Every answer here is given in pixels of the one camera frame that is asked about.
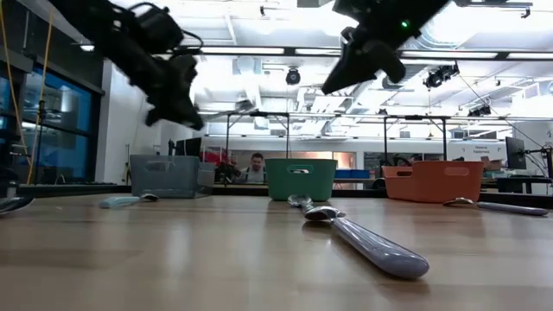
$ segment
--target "computer monitor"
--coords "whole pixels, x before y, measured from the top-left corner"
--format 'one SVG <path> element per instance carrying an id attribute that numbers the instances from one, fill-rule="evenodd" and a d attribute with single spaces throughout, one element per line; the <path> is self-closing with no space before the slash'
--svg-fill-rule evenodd
<path id="1" fill-rule="evenodd" d="M 507 137 L 505 145 L 507 146 L 507 166 L 509 169 L 526 169 L 524 141 Z"/>
<path id="2" fill-rule="evenodd" d="M 175 156 L 184 156 L 185 155 L 185 149 L 184 149 L 184 141 L 176 141 L 175 144 Z"/>
<path id="3" fill-rule="evenodd" d="M 190 138 L 185 142 L 185 153 L 186 156 L 197 156 L 200 157 L 201 151 L 201 137 Z"/>

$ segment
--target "red object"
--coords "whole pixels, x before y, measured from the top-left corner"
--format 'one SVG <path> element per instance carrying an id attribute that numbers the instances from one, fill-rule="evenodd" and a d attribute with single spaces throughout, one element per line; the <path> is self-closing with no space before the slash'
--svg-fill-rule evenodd
<path id="1" fill-rule="evenodd" d="M 412 167 L 382 167 L 391 199 L 444 203 L 456 198 L 477 201 L 483 162 L 422 161 Z"/>

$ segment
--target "person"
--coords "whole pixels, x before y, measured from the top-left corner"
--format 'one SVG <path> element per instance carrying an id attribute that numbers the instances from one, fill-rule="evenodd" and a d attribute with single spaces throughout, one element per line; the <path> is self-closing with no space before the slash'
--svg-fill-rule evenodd
<path id="1" fill-rule="evenodd" d="M 265 166 L 263 155 L 256 152 L 251 155 L 250 166 L 242 169 L 238 183 L 265 183 Z"/>

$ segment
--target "gray plastic bin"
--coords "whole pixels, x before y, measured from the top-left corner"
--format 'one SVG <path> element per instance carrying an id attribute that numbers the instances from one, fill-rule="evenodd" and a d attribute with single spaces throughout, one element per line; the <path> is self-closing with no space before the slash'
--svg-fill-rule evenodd
<path id="1" fill-rule="evenodd" d="M 215 164 L 186 155 L 131 155 L 132 195 L 192 199 L 212 193 Z"/>

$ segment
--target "spotlight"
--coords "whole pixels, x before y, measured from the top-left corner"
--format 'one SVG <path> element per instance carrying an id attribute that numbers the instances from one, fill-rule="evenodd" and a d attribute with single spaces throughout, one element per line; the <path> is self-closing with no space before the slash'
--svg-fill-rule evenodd
<path id="1" fill-rule="evenodd" d="M 301 80 L 302 76 L 300 75 L 300 72 L 297 71 L 297 68 L 290 68 L 288 74 L 286 74 L 286 83 L 289 86 L 295 86 L 300 83 Z"/>
<path id="2" fill-rule="evenodd" d="M 469 117 L 483 117 L 491 114 L 492 108 L 490 108 L 490 105 L 478 105 L 468 111 Z"/>
<path id="3" fill-rule="evenodd" d="M 429 73 L 429 77 L 423 84 L 428 88 L 436 88 L 441 86 L 444 82 L 451 80 L 452 77 L 459 73 L 459 66 L 457 63 L 453 66 L 440 66 L 437 70 Z"/>

